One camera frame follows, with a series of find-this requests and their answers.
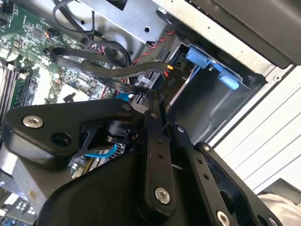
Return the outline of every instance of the silver screw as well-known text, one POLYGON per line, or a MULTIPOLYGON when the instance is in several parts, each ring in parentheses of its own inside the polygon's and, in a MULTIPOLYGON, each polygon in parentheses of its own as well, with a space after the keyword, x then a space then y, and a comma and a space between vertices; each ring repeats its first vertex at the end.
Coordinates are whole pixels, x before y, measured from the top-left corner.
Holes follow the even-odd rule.
POLYGON ((155 119, 157 119, 158 118, 158 116, 157 116, 157 114, 156 113, 151 113, 150 114, 152 117, 154 117, 155 119))
POLYGON ((165 190, 164 188, 162 187, 158 187, 156 188, 155 190, 155 196, 156 196, 156 199, 162 203, 162 204, 169 204, 170 202, 170 195, 169 193, 167 192, 167 190, 165 190))
POLYGON ((217 211, 216 215, 223 226, 230 226, 230 221, 226 214, 221 211, 217 211))
POLYGON ((276 223, 276 221, 273 218, 269 218, 269 220, 273 226, 278 226, 278 224, 276 223))
POLYGON ((43 120, 37 116, 26 116, 23 118, 23 124, 26 127, 38 129, 43 126, 43 120))
POLYGON ((123 107, 123 109, 125 109, 127 111, 131 110, 131 108, 129 107, 129 105, 124 104, 124 105, 122 105, 122 107, 123 107))
POLYGON ((203 149, 204 149, 205 151, 207 151, 207 152, 210 151, 210 148, 209 148, 207 145, 203 145, 203 149))
POLYGON ((185 130, 184 130, 181 126, 178 126, 178 130, 179 130, 181 133, 185 132, 185 130))

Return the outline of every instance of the blue drive bay latch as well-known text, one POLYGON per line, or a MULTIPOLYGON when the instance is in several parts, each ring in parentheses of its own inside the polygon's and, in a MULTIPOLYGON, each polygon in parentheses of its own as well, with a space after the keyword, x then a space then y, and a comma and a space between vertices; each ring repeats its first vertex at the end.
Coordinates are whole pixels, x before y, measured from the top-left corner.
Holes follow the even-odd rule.
POLYGON ((232 90, 236 90, 239 87, 238 78, 233 73, 225 69, 220 64, 211 60, 208 56, 201 53, 195 47, 190 47, 189 52, 186 55, 186 59, 199 66, 199 68, 195 70, 195 74, 200 69, 205 69, 209 64, 211 64, 216 70, 220 72, 218 76, 218 79, 220 81, 222 81, 232 90))

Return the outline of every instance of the motherboard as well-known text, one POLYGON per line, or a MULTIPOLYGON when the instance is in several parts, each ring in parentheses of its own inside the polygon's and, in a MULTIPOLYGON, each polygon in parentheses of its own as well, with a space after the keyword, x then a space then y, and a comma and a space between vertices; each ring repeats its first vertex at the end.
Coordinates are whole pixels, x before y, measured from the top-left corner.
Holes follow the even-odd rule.
POLYGON ((53 63, 45 50, 54 47, 91 49, 13 2, 0 0, 0 95, 6 110, 112 97, 115 91, 98 80, 53 63))

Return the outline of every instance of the capacitor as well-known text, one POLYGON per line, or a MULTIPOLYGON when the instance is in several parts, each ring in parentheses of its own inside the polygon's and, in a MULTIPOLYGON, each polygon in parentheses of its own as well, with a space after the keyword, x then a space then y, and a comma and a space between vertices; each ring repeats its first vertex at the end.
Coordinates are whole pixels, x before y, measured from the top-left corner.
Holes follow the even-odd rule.
POLYGON ((55 29, 55 28, 48 28, 46 31, 45 31, 45 36, 48 38, 48 39, 52 39, 53 37, 57 37, 60 35, 60 32, 55 29))
POLYGON ((0 18, 0 27, 8 25, 8 20, 0 18))
POLYGON ((53 78, 54 79, 59 79, 60 78, 60 74, 59 73, 54 73, 53 74, 53 78))

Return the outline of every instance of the blue cable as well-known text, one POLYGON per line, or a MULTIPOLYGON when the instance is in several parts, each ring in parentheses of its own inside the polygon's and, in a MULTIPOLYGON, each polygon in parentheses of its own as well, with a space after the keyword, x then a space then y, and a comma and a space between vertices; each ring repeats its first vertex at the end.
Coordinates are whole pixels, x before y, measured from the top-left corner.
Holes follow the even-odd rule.
POLYGON ((106 154, 85 154, 85 156, 91 157, 91 158, 107 158, 113 155, 117 151, 117 144, 114 145, 113 148, 109 150, 106 154))

